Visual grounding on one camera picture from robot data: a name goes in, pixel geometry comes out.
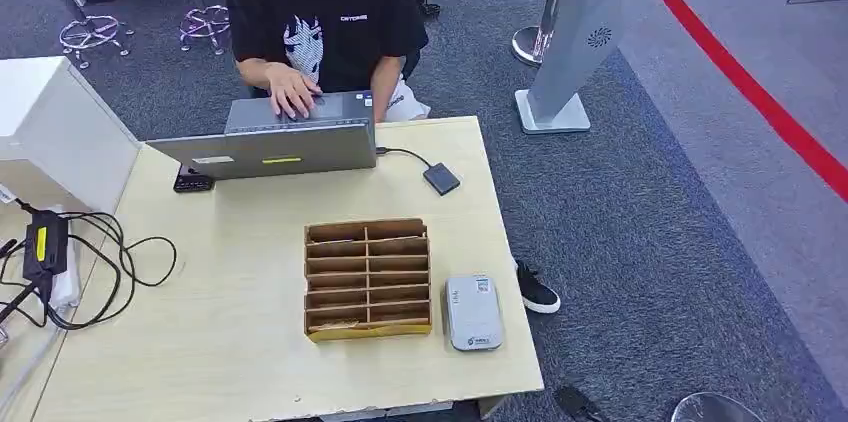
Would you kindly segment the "person's right hand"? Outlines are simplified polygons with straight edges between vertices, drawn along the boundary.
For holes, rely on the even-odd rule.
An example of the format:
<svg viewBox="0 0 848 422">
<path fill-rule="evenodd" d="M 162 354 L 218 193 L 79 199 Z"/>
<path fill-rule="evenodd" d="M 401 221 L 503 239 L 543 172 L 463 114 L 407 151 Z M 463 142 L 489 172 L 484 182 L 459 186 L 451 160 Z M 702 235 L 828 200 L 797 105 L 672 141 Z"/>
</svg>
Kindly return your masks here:
<svg viewBox="0 0 848 422">
<path fill-rule="evenodd" d="M 271 108 L 278 117 L 308 119 L 321 88 L 308 76 L 283 63 L 268 63 L 265 69 Z"/>
</svg>

